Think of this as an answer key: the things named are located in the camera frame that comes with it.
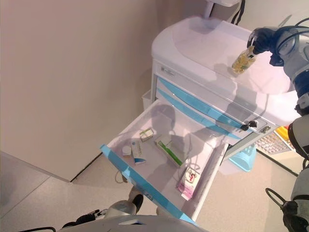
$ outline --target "blue basket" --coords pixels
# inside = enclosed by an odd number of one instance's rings
[[[252,170],[254,161],[256,156],[256,147],[255,145],[251,145],[244,150],[240,151],[236,155],[233,155],[229,158],[229,160],[240,167],[245,172],[249,172]]]

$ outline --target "pink package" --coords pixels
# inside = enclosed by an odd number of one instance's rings
[[[182,193],[182,197],[187,201],[192,198],[200,177],[201,176],[199,173],[189,167],[183,174],[183,177],[180,180],[177,188]]]

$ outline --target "small bottle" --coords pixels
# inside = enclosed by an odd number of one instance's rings
[[[248,69],[255,62],[255,54],[253,53],[253,49],[254,46],[250,46],[237,57],[232,65],[234,73],[244,73],[246,69]]]

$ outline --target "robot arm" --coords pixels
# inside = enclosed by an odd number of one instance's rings
[[[303,116],[289,127],[289,138],[298,154],[309,160],[309,28],[286,26],[257,28],[249,36],[247,47],[254,45],[254,54],[270,51],[270,64],[283,66],[297,92],[295,109]]]
[[[299,24],[282,28],[257,28],[249,36],[247,47],[251,45],[254,45],[253,53],[256,55],[270,51],[270,64],[283,66],[295,87],[298,96],[295,109],[301,117],[290,124],[288,135],[306,163],[309,160],[309,28]],[[303,169],[296,179],[290,201],[272,189],[266,189],[269,197],[283,211],[283,222],[290,232],[309,231],[309,165],[303,165]]]

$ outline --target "blue drawer trim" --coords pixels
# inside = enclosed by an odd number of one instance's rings
[[[103,154],[112,162],[112,164],[121,172],[121,174],[135,185],[149,200],[158,203],[161,207],[165,208],[174,217],[181,220],[190,222],[194,225],[197,223],[193,221],[188,215],[179,210],[167,198],[165,198],[158,190],[156,190],[148,181],[141,177],[133,168],[125,163],[106,145],[101,146]]]
[[[241,124],[230,117],[222,114],[220,111],[212,108],[211,106],[207,105],[206,103],[202,102],[201,100],[193,97],[192,95],[186,93],[185,91],[179,89],[178,87],[174,86],[170,82],[167,82],[163,78],[159,77],[159,80],[162,84],[165,85],[172,93],[174,93],[179,99],[187,103],[188,105],[192,106],[194,109],[200,111],[201,113],[208,115],[209,117],[218,120],[224,124],[227,124],[232,127],[240,128]]]
[[[202,124],[203,126],[221,133],[221,134],[225,134],[231,138],[234,139],[240,139],[239,137],[231,134],[230,132],[228,132],[227,130],[222,129],[221,127],[217,126],[215,123],[209,121],[208,119],[204,118],[203,116],[199,115],[198,113],[194,112],[193,110],[191,110],[190,108],[186,107],[185,105],[183,105],[182,103],[180,103],[179,101],[177,101],[176,99],[172,98],[170,95],[168,95],[166,92],[162,91],[161,89],[157,88],[157,91],[167,100],[169,101],[169,103],[171,103],[172,105],[174,105],[177,109],[179,109],[181,112],[183,112],[185,115],[189,116],[190,118],[192,118],[194,121]]]

